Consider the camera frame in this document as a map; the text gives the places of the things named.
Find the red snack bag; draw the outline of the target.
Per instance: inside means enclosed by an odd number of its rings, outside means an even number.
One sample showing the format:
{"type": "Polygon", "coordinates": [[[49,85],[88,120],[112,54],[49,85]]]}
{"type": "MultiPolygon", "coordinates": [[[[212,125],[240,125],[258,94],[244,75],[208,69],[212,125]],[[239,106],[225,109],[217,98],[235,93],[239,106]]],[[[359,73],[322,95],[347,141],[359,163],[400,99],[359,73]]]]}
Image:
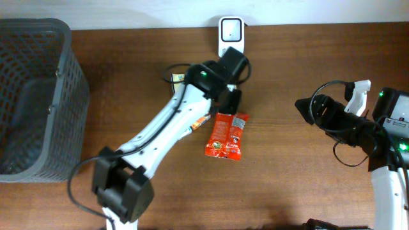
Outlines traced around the red snack bag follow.
{"type": "Polygon", "coordinates": [[[217,113],[213,132],[205,148],[205,155],[240,160],[241,139],[249,117],[248,114],[241,112],[235,115],[217,113]]]}

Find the small orange packet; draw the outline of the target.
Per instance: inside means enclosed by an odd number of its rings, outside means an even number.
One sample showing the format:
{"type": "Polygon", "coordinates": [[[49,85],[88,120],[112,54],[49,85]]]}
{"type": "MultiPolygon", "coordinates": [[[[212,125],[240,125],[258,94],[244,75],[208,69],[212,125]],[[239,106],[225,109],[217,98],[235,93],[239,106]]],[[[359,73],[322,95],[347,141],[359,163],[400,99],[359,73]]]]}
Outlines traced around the small orange packet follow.
{"type": "Polygon", "coordinates": [[[190,129],[192,131],[197,130],[201,125],[206,123],[210,118],[211,118],[210,114],[207,114],[207,115],[199,118],[197,121],[195,121],[193,124],[191,124],[190,129]]]}

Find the beige wet wipes pack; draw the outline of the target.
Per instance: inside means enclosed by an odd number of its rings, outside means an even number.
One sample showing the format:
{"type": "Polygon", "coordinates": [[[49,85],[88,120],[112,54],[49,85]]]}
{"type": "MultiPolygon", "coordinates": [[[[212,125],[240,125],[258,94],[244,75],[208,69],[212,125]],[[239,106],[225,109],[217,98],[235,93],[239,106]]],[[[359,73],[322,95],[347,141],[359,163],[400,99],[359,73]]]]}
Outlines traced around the beige wet wipes pack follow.
{"type": "MultiPolygon", "coordinates": [[[[181,84],[182,84],[182,82],[184,80],[184,77],[185,77],[184,74],[175,74],[175,73],[171,74],[171,80],[174,81],[174,83],[171,84],[172,85],[171,89],[172,89],[172,92],[174,94],[178,92],[178,90],[179,90],[179,88],[180,88],[180,86],[181,86],[181,84]]],[[[230,91],[232,91],[234,89],[237,89],[237,86],[234,85],[234,84],[228,84],[227,87],[228,87],[228,89],[230,91]]]]}

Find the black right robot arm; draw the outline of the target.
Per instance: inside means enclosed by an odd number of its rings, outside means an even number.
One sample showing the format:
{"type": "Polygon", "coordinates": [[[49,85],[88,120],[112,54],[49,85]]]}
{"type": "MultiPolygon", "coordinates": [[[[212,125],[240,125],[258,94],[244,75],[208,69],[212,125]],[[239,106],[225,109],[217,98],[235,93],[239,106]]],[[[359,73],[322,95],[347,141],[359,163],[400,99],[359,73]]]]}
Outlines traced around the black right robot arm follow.
{"type": "Polygon", "coordinates": [[[342,81],[343,105],[320,91],[298,99],[304,120],[317,126],[336,145],[360,147],[368,160],[375,200],[375,229],[408,229],[408,93],[384,87],[373,109],[364,114],[370,80],[342,81]]]}

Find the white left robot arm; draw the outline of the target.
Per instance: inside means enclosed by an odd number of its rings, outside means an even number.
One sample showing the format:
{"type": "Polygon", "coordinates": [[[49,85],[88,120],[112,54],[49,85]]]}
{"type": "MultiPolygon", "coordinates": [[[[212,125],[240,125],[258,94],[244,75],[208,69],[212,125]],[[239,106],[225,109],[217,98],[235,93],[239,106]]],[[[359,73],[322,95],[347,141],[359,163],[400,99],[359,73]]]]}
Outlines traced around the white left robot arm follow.
{"type": "Polygon", "coordinates": [[[233,47],[218,61],[190,65],[180,89],[135,137],[117,150],[104,147],[95,163],[92,192],[102,207],[107,229],[137,229],[153,200],[151,179],[182,134],[207,114],[234,114],[247,57],[233,47]]]}

